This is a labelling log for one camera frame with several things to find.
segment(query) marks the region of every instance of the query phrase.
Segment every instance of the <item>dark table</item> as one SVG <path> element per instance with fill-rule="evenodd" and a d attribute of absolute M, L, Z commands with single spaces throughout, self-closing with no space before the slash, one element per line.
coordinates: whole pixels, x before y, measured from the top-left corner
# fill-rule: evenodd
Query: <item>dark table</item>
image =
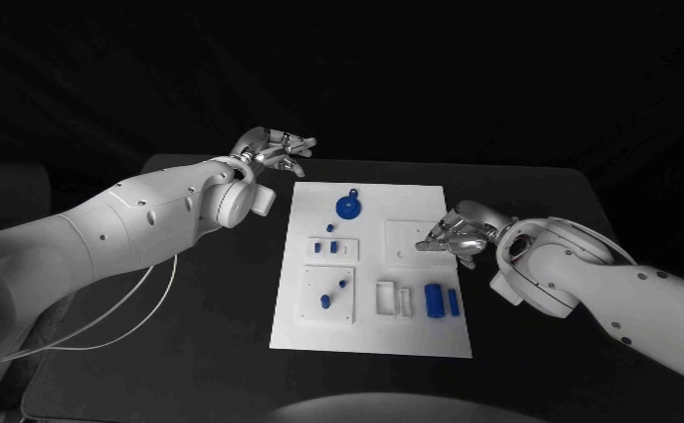
<path fill-rule="evenodd" d="M 215 156 L 159 155 L 143 172 Z M 471 199 L 520 218 L 560 216 L 615 238 L 575 170 L 314 159 L 302 165 L 305 181 L 442 185 L 448 206 Z M 582 305 L 566 319 L 513 306 L 490 288 L 492 250 L 475 271 L 459 272 L 472 360 L 270 349 L 295 179 L 266 172 L 260 181 L 279 193 L 270 216 L 252 214 L 179 255 L 171 295 L 139 331 L 104 349 L 49 352 L 25 395 L 28 415 L 227 422 L 321 396 L 394 391 L 490 403 L 552 422 L 684 419 L 684 377 L 609 338 Z M 171 271 L 172 261 L 71 345 L 106 342 L 138 324 Z M 78 292 L 62 332 L 109 309 L 143 273 Z"/>

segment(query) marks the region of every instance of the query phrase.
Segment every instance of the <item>blue object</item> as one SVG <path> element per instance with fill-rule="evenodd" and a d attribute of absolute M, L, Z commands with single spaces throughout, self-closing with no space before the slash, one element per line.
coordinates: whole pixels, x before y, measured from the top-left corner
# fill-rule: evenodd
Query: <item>blue object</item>
<path fill-rule="evenodd" d="M 360 192 L 355 189 L 353 189 L 350 191 L 350 196 L 345 196 L 338 201 L 338 205 L 335 206 L 338 215 L 342 218 L 347 218 L 348 220 L 351 220 L 353 218 L 357 218 L 361 213 L 361 203 L 360 203 L 360 200 L 357 199 L 358 197 L 360 197 Z"/>
<path fill-rule="evenodd" d="M 459 300 L 456 299 L 456 290 L 448 290 L 446 292 L 449 294 L 449 307 L 452 308 L 452 316 L 459 316 L 461 310 Z"/>
<path fill-rule="evenodd" d="M 425 304 L 428 317 L 445 317 L 445 301 L 442 300 L 442 287 L 436 283 L 425 286 Z"/>

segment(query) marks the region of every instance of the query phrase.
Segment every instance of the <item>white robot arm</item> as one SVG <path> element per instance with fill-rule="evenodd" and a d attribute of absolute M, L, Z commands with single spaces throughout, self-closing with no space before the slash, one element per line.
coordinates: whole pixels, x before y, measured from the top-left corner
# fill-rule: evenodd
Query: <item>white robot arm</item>
<path fill-rule="evenodd" d="M 62 297 L 163 263 L 205 233 L 239 225 L 250 211 L 267 215 L 276 193 L 257 176 L 266 167 L 303 176 L 290 155 L 311 156 L 315 144 L 315 138 L 257 127 L 230 156 L 136 176 L 71 211 L 2 230 L 0 359 L 19 350 Z M 0 379 L 8 366 L 0 364 Z"/>
<path fill-rule="evenodd" d="M 500 264 L 492 289 L 514 305 L 526 300 L 566 317 L 582 302 L 609 335 L 684 375 L 684 280 L 637 265 L 618 244 L 570 220 L 518 220 L 474 201 L 459 203 L 416 248 L 449 250 L 472 269 L 488 243 Z"/>

